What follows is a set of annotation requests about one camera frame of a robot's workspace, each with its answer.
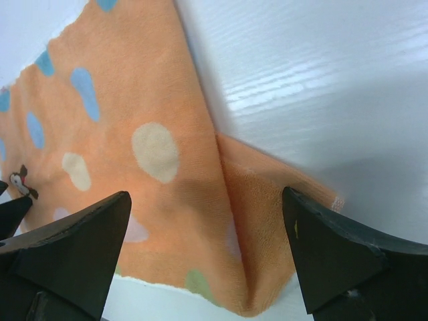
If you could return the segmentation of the orange polka dot towel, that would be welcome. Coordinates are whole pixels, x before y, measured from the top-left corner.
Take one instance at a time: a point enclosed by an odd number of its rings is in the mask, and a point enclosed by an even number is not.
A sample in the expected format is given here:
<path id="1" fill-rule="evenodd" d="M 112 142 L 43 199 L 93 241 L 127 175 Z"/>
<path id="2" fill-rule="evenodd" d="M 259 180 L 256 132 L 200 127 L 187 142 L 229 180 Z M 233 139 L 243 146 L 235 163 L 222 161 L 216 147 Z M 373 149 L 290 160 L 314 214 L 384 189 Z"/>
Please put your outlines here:
<path id="1" fill-rule="evenodd" d="M 172 1 L 89 1 L 1 90 L 1 174 L 12 197 L 35 197 L 25 231 L 128 191 L 118 271 L 245 317 L 295 273 L 284 187 L 343 206 L 215 130 Z"/>

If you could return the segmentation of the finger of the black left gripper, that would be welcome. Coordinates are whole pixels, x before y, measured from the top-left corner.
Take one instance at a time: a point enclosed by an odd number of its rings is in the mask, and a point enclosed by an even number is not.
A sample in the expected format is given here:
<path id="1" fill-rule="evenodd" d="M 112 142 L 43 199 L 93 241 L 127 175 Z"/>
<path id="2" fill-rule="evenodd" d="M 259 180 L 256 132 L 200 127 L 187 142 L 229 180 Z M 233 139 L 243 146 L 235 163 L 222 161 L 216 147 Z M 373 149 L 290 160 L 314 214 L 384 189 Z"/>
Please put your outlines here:
<path id="1" fill-rule="evenodd" d="M 0 181 L 0 195 L 2 195 L 8 188 L 8 184 L 6 182 Z"/>
<path id="2" fill-rule="evenodd" d="M 31 197 L 20 197 L 1 204 L 0 237 L 13 237 L 33 205 Z"/>

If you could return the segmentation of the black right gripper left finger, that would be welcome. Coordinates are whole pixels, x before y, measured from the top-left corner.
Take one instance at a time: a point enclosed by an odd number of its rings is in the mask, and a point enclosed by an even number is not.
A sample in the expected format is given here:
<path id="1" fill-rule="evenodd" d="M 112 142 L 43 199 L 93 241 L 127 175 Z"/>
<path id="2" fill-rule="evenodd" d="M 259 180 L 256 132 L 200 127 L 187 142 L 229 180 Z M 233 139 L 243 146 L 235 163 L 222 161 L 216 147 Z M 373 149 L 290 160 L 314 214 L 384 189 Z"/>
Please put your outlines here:
<path id="1" fill-rule="evenodd" d="M 101 320 L 128 227 L 117 192 L 17 236 L 1 236 L 2 320 Z"/>

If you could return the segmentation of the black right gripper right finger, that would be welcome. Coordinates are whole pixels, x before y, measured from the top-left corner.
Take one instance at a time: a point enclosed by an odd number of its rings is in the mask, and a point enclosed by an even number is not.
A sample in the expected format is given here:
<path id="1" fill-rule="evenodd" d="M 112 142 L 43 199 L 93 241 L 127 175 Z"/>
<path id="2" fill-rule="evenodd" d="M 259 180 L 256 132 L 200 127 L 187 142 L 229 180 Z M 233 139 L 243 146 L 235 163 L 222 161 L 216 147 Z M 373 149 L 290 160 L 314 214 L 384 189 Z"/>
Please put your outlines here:
<path id="1" fill-rule="evenodd" d="M 282 192 L 284 225 L 315 320 L 426 320 L 427 246 Z"/>

